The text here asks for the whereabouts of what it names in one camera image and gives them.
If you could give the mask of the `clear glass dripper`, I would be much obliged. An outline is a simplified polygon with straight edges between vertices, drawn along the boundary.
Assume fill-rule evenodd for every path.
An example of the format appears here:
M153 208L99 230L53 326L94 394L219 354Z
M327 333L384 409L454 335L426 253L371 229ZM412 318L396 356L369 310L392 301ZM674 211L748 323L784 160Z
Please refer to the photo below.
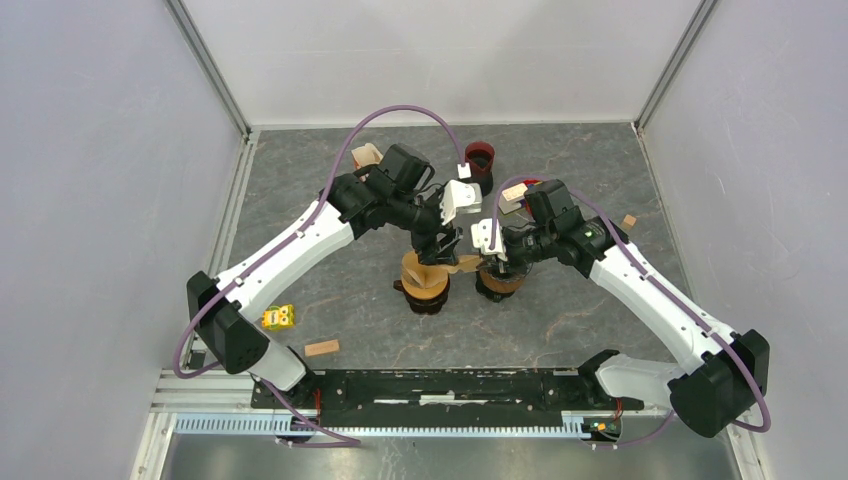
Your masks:
M407 293L416 299L430 300L448 286L448 272L438 266L423 265L414 251L407 252L401 261L401 282Z

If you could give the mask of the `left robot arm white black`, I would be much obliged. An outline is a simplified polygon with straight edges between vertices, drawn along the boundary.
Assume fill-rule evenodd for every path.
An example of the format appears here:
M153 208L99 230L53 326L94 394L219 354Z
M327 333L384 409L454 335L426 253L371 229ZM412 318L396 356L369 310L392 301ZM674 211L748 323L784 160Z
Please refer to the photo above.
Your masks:
M256 253L216 277L199 271L188 280L188 333L227 373L248 372L273 384L288 406L306 405L314 381L305 362L254 320L324 258L385 225L409 232L420 263L456 263L461 231L453 221L478 207L480 189L464 180L433 186L433 175L419 152L394 144L378 163L331 176L301 217Z

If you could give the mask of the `brown paper coffee filter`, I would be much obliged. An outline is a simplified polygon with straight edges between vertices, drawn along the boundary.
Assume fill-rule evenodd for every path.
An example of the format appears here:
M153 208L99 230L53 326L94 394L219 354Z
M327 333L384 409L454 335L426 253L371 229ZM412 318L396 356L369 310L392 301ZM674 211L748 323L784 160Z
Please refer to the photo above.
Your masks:
M421 264L415 251L403 256L401 274L410 285L420 289L432 289L449 280L449 274L440 266Z

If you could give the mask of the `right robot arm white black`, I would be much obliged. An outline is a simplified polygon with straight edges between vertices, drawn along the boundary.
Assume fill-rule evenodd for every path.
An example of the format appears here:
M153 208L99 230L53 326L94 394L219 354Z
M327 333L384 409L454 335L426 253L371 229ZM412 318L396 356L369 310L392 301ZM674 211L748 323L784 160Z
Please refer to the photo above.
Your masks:
M660 406L690 430L712 438L729 425L766 433L770 346L757 331L738 333L684 295L582 192L542 178L524 195L533 218L514 232L492 208L492 233L482 251L509 266L555 259L624 304L661 340L671 363L639 360L615 350L586 362L580 400L602 408L615 397Z

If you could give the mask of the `brown glass dripper cup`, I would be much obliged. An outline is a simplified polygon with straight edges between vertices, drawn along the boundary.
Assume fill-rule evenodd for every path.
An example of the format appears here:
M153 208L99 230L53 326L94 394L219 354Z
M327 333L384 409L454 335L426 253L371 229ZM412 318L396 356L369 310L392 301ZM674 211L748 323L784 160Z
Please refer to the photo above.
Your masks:
M427 299L413 296L411 292L406 289L401 280L395 280L393 282L393 288L404 295L404 298L413 313L420 315L435 315L442 310L443 306L448 301L450 281L447 280L444 283L444 287L437 295Z

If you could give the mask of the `orange coffee filter box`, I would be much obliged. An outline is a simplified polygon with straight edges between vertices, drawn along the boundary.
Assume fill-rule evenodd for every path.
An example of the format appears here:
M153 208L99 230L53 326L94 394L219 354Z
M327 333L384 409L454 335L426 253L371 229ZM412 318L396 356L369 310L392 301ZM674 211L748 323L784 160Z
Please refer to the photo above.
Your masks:
M354 163L354 170L358 171L362 168L377 165L383 159L383 153L373 143L366 143L362 146L351 150L351 156Z

